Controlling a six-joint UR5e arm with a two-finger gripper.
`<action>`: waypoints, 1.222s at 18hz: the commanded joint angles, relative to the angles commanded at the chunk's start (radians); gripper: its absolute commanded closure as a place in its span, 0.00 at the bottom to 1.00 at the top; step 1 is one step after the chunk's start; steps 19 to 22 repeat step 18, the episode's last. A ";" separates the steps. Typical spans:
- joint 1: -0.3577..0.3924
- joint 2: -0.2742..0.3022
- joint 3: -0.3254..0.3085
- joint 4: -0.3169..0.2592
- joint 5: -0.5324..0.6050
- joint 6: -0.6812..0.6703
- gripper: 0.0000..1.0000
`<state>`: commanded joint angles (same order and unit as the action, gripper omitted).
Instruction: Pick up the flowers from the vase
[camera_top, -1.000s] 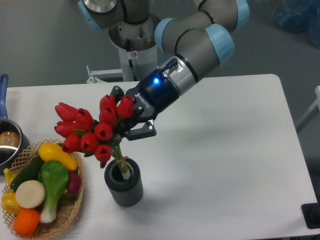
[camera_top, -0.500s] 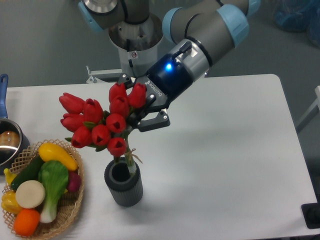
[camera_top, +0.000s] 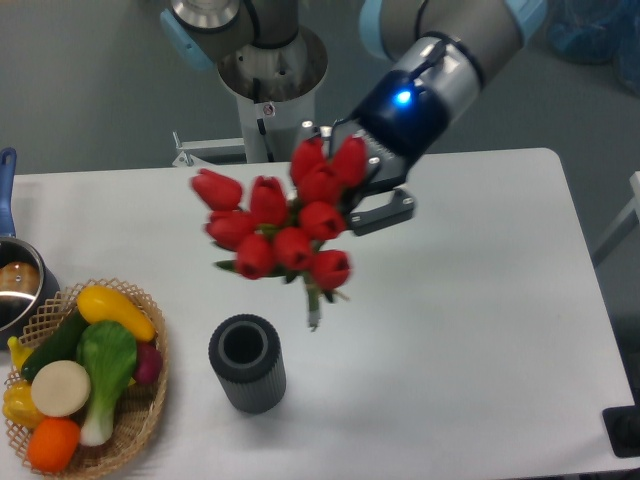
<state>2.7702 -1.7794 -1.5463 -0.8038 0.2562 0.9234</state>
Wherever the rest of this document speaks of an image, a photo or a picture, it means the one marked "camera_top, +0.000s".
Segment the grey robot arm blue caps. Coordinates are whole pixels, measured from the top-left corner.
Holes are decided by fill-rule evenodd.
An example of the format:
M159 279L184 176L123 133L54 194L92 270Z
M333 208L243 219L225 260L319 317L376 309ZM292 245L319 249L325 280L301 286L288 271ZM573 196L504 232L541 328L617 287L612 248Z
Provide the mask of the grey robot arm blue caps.
M181 58L215 69L235 97L238 138L178 142L176 164L242 154L250 163L286 161L320 138L335 153L363 138L368 167L340 208L365 235L409 220L409 171L522 49L542 24L543 1L367 1L360 37L392 68L344 119L314 121L328 68L321 39L301 25L294 1L173 1L161 27Z

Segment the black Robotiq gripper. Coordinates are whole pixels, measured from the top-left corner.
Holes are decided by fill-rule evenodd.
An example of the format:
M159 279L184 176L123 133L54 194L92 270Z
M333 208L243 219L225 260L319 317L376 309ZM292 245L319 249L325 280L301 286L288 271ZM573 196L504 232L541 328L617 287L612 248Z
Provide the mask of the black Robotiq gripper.
M322 149L335 153L347 137L359 135L366 158L379 163L366 167L365 179L349 189L355 198L383 193L407 180L409 171L427 148L445 131L450 115L444 101L425 75L392 70L376 84L352 113L332 127L303 120L297 143L320 139ZM395 188L388 203L369 211L352 212L347 220L356 236L393 227L414 216L415 198Z

